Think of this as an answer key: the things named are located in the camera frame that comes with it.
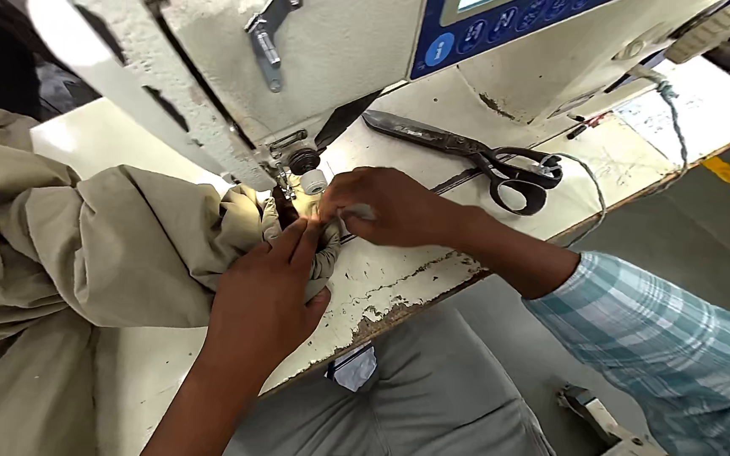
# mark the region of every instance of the scissors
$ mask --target scissors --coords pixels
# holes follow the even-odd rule
[[[362,113],[365,124],[372,130],[458,157],[469,158],[483,174],[489,177],[492,200],[517,215],[531,216],[545,207],[547,190],[562,181],[559,157],[530,149],[502,147],[492,149],[478,140],[440,130],[411,119],[369,109]],[[524,157],[536,163],[531,169],[507,163],[515,157]],[[526,198],[526,206],[512,209],[503,201],[501,187],[508,187]]]

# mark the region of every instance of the white table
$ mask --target white table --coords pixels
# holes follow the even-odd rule
[[[689,138],[689,159],[699,162],[725,150],[730,145],[730,76],[702,58],[682,67],[666,63],[659,69],[681,95],[678,106]],[[623,90],[628,95],[618,92],[615,97],[638,95],[645,86],[635,83]],[[575,112],[592,114],[606,108],[613,100],[606,97]],[[400,88],[377,100],[373,108],[471,136],[490,146],[534,146],[544,152],[572,154],[591,166],[610,207],[632,201],[679,168],[679,146],[668,123],[668,111],[654,92],[617,107],[597,128],[576,140],[565,138],[564,133],[574,125],[568,119],[531,127],[498,116],[456,71],[442,71]],[[107,100],[40,125],[33,130],[33,139],[38,153],[70,164],[84,178],[127,163],[211,183],[219,192],[227,190],[225,182],[179,157]],[[585,171],[570,160],[563,163],[562,184],[549,192],[545,209],[534,217],[517,217],[496,206],[483,176],[453,179],[471,168],[470,162],[382,136],[367,129],[361,119],[324,153],[322,168],[334,174],[356,166],[396,167],[429,188],[438,188],[446,198],[481,206],[517,230],[553,239],[600,209]],[[471,258],[446,248],[377,247],[362,239],[349,239],[330,281],[333,298],[319,328],[269,377],[262,393],[487,275]],[[203,328],[101,330],[96,405],[102,454],[139,453],[188,373],[204,332]]]

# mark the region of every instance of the khaki garment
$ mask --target khaki garment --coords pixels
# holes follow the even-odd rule
[[[27,152],[34,124],[0,110],[13,146],[0,145],[0,455],[95,454],[92,325],[206,326],[219,275],[279,232],[277,214],[243,187],[221,200],[130,166],[81,182]],[[324,241],[308,297],[331,276],[339,227]]]

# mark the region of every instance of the industrial sewing machine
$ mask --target industrial sewing machine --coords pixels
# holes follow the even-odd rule
[[[289,191],[291,172],[310,194],[327,186],[319,154],[401,81],[457,71],[498,126],[536,126],[650,57],[684,62],[730,36],[728,0],[31,0],[29,10],[58,57],[183,156],[259,191]]]

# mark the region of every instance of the scissors handle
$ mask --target scissors handle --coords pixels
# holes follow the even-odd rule
[[[545,201],[548,198],[548,193],[544,188],[535,183],[524,180],[500,178],[490,178],[490,181],[489,195],[492,196],[492,200],[498,206],[501,206],[503,209],[506,209],[513,214],[529,217],[540,212],[542,208],[545,207]],[[515,192],[523,195],[523,197],[526,198],[526,206],[522,209],[510,208],[509,205],[503,201],[503,197],[501,196],[501,187],[511,188]]]
[[[493,169],[496,166],[494,162],[497,160],[490,160],[482,154],[474,154],[470,156],[470,158],[476,165],[478,165],[480,170],[489,177],[489,195],[498,206],[501,206],[503,209],[506,209],[513,214],[521,216],[534,215],[545,207],[545,200],[548,198],[548,193],[545,188],[538,183],[532,182],[528,179],[523,180],[517,176],[514,176],[512,179],[504,179],[495,174]],[[511,188],[513,191],[523,195],[523,197],[526,198],[526,206],[522,209],[512,209],[509,207],[509,205],[503,201],[503,197],[501,196],[501,187]]]
[[[503,175],[508,176],[509,179],[521,180],[531,182],[539,185],[540,187],[551,190],[555,188],[562,181],[562,169],[559,167],[560,158],[550,157],[545,161],[544,166],[551,169],[550,175],[536,173],[529,171],[519,166],[514,166],[506,163],[498,157],[502,156],[520,156],[528,158],[536,163],[541,163],[548,157],[549,154],[545,152],[539,152],[531,149],[522,149],[517,147],[503,147],[499,149],[493,149],[488,153],[488,160],[495,167],[496,170],[500,171]]]

